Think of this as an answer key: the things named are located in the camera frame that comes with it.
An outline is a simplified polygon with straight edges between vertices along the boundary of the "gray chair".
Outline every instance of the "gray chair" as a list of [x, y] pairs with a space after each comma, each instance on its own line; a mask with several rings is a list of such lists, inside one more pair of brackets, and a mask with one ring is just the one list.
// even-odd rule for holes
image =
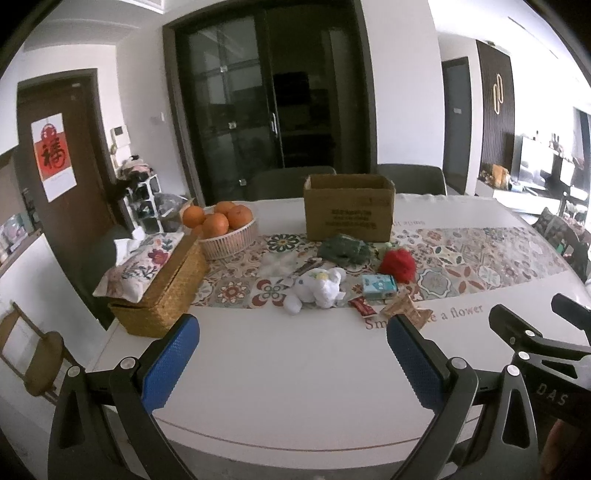
[[86, 305], [105, 328], [113, 322], [115, 316], [108, 306], [105, 297], [95, 297], [93, 292], [103, 278], [105, 272], [115, 265], [117, 251], [115, 239], [131, 238], [127, 228], [115, 225], [88, 249], [86, 258], [80, 265], [78, 291], [84, 297]]
[[256, 174], [248, 186], [248, 199], [290, 199], [304, 195], [304, 182], [308, 175], [317, 173], [335, 175], [333, 167], [275, 168]]
[[439, 167], [388, 163], [378, 165], [378, 173], [394, 182], [396, 193], [447, 195], [445, 177]]

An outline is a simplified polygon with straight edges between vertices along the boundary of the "screw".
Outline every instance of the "screw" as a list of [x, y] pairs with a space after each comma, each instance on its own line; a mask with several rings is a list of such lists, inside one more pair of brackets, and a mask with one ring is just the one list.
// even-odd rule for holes
[[452, 366], [454, 368], [457, 368], [458, 370], [464, 370], [468, 366], [468, 364], [463, 358], [456, 356], [452, 358]]
[[120, 366], [124, 370], [129, 370], [130, 368], [133, 368], [135, 366], [135, 358], [132, 358], [130, 356], [127, 358], [124, 358], [121, 361]]
[[68, 377], [76, 377], [80, 373], [80, 367], [75, 365], [68, 369]]
[[517, 375], [519, 375], [519, 368], [517, 368], [515, 365], [509, 365], [507, 367], [507, 373], [513, 377], [517, 377]]

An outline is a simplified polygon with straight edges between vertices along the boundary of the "dark wood panel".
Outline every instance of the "dark wood panel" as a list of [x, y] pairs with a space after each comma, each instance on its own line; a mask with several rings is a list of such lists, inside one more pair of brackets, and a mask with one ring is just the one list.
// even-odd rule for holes
[[[482, 75], [483, 132], [480, 165], [501, 165], [511, 172], [515, 144], [515, 91], [511, 59], [503, 52], [477, 41]], [[494, 85], [502, 79], [503, 103], [496, 103]]]

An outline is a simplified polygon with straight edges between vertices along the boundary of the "wooden door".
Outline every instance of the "wooden door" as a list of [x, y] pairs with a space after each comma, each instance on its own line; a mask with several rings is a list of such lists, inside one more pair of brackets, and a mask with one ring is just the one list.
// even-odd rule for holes
[[[64, 273], [79, 286], [80, 266], [91, 245], [119, 223], [108, 203], [88, 77], [56, 80], [18, 92], [16, 171], [20, 188], [29, 188], [47, 241]], [[61, 113], [76, 186], [48, 201], [35, 159], [31, 124]]]
[[472, 93], [468, 57], [442, 62], [445, 99], [443, 174], [447, 184], [466, 192], [472, 141]]

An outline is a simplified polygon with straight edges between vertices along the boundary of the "patterned tablecloth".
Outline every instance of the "patterned tablecloth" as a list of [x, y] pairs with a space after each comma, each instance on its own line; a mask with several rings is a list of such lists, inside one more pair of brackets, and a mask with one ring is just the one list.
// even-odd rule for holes
[[[412, 253], [417, 274], [406, 288], [415, 301], [435, 300], [527, 283], [563, 272], [561, 257], [533, 229], [443, 228], [394, 230], [392, 240]], [[286, 287], [280, 282], [310, 257], [319, 242], [305, 235], [260, 236], [234, 257], [210, 263], [195, 306], [256, 309], [281, 307]], [[374, 273], [376, 259], [346, 269], [341, 286], [345, 298], [337, 306], [362, 293], [361, 275]]]

